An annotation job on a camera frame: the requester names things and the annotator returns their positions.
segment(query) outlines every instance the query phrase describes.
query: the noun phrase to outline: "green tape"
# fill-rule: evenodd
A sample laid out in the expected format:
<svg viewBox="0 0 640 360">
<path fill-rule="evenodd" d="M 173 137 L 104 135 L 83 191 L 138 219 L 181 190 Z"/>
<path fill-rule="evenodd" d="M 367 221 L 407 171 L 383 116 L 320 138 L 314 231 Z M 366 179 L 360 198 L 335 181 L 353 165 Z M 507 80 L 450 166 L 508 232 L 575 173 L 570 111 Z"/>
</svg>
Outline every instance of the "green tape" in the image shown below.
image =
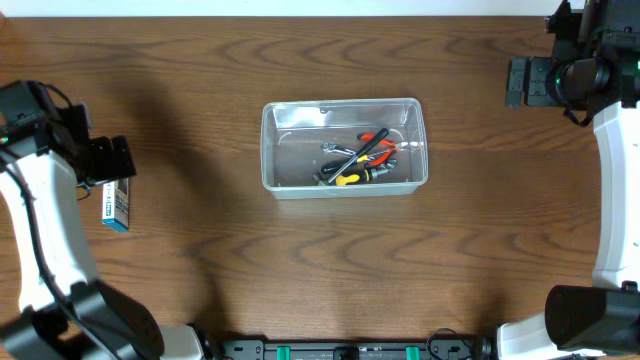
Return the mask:
<svg viewBox="0 0 640 360">
<path fill-rule="evenodd" d="M 291 349 L 288 346 L 278 346 L 278 350 L 276 352 L 278 360 L 290 360 L 291 359 Z"/>
<path fill-rule="evenodd" d="M 420 349 L 417 346 L 407 347 L 407 360 L 420 360 Z"/>
</svg>

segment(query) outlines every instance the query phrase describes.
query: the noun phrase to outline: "plastic bin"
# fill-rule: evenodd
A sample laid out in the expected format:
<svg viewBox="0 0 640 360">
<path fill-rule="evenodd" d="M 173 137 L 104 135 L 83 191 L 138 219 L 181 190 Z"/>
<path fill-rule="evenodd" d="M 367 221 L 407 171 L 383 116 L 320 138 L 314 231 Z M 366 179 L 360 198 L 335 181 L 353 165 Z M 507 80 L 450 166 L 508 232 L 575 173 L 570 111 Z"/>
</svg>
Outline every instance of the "plastic bin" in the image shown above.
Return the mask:
<svg viewBox="0 0 640 360">
<path fill-rule="evenodd" d="M 358 150 L 358 134 L 389 129 L 388 140 L 410 142 L 393 155 L 397 166 L 362 185 L 317 186 L 313 174 L 331 160 L 325 142 Z M 373 151 L 382 150 L 378 145 Z M 427 181 L 427 137 L 416 99 L 328 100 L 270 103 L 262 112 L 262 183 L 278 199 L 410 194 Z M 352 167 L 349 170 L 362 168 Z"/>
</svg>

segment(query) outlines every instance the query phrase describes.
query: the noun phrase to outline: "white wall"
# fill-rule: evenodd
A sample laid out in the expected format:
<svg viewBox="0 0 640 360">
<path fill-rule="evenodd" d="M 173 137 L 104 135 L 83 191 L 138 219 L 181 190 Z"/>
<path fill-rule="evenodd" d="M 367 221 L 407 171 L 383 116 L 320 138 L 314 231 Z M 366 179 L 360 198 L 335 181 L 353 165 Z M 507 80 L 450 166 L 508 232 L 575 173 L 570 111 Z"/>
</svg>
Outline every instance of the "white wall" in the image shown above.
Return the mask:
<svg viewBox="0 0 640 360">
<path fill-rule="evenodd" d="M 551 15 L 561 0 L 0 0 L 14 16 Z"/>
</svg>

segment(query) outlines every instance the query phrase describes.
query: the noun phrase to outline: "wooden table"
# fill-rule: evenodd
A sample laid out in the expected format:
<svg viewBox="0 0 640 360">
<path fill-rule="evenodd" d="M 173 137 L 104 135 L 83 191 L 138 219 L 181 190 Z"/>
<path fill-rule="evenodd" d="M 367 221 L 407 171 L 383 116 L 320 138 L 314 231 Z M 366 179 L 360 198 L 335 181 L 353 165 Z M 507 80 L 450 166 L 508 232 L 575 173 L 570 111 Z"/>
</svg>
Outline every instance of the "wooden table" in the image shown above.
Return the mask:
<svg viewBox="0 0 640 360">
<path fill-rule="evenodd" d="M 158 322 L 216 336 L 491 334 L 589 285 L 600 168 L 561 109 L 506 109 L 512 55 L 550 53 L 541 18 L 9 19 L 0 83 L 38 79 L 125 134 L 131 231 L 81 202 L 104 280 Z M 276 201 L 260 176 L 272 101 L 415 97 L 429 180 L 411 196 Z M 20 271 L 6 207 L 0 321 Z"/>
</svg>

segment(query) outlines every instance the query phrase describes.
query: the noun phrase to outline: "clear plastic container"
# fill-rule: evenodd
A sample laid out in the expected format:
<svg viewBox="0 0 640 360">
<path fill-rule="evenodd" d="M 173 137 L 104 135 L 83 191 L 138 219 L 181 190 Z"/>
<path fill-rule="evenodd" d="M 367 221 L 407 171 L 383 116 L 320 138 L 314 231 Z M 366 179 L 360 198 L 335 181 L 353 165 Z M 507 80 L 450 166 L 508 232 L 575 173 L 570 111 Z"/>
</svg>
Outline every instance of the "clear plastic container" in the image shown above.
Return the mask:
<svg viewBox="0 0 640 360">
<path fill-rule="evenodd" d="M 388 140 L 409 145 L 392 158 L 395 168 L 362 185 L 318 186 L 313 174 L 326 162 L 347 160 L 326 154 L 323 143 L 355 151 L 358 134 L 389 129 Z M 376 146 L 372 152 L 384 150 Z M 427 136 L 416 99 L 328 100 L 271 103 L 262 112 L 262 183 L 278 199 L 410 194 L 427 181 Z M 349 170 L 361 169 L 362 165 Z"/>
</svg>

